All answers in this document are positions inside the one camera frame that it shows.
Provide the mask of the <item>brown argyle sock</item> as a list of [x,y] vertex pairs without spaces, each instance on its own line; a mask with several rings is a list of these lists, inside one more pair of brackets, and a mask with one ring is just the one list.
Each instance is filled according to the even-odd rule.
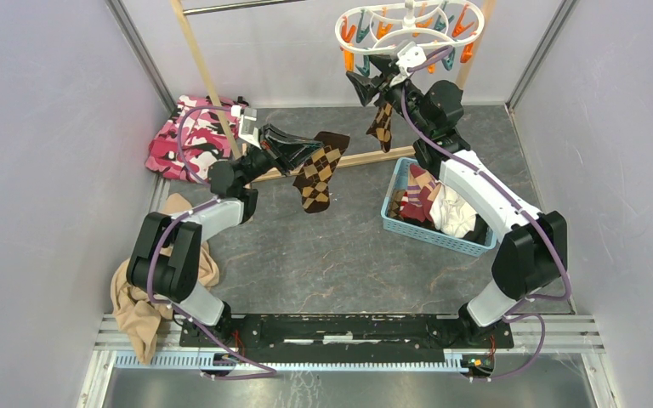
[[328,183],[350,142],[348,135],[330,132],[319,132],[315,139],[322,142],[322,147],[303,164],[292,184],[306,213],[321,213],[329,208]]
[[372,121],[371,126],[366,130],[367,135],[373,136],[380,144],[383,153],[389,153],[392,143],[392,122],[393,106],[388,102],[383,102],[379,107],[377,114]]

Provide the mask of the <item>white plastic clip hanger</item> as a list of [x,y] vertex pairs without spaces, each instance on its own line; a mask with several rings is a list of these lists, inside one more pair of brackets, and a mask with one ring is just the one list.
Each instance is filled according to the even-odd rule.
[[435,72],[460,71],[473,62],[492,1],[398,1],[363,5],[339,15],[333,34],[343,55],[347,72],[370,77],[376,64],[370,57],[396,54],[408,44],[420,47],[426,68]]

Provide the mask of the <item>white sock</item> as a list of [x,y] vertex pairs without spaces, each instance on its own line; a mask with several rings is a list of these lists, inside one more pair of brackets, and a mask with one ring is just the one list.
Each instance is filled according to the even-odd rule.
[[474,231],[478,213],[466,200],[447,185],[439,184],[436,190],[429,209],[435,228],[456,238]]

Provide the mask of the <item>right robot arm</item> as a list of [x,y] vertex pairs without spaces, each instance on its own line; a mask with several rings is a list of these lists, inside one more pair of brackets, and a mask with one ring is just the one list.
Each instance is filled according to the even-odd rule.
[[385,115],[384,128],[399,115],[415,132],[415,157],[444,186],[469,204],[498,239],[491,281],[459,310],[457,336],[478,347],[491,326],[506,320],[524,303],[541,299],[566,301],[571,296],[567,273],[567,223],[557,211],[543,212],[522,200],[480,161],[457,131],[463,116],[462,89],[440,80],[423,92],[394,56],[373,55],[378,75],[349,71],[346,77],[362,105],[374,104]]

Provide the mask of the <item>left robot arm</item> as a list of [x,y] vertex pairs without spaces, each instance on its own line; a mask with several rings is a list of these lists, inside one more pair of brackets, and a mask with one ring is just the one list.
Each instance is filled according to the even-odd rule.
[[224,317],[228,305],[198,281],[202,244],[245,223],[255,213],[258,191],[248,184],[271,169],[288,174],[327,145],[327,133],[301,138],[277,127],[260,128],[258,143],[239,159],[216,161],[207,171],[213,199],[184,212],[152,212],[145,217],[126,270],[127,282],[157,303],[168,303],[202,323],[200,333],[213,346],[233,335]]

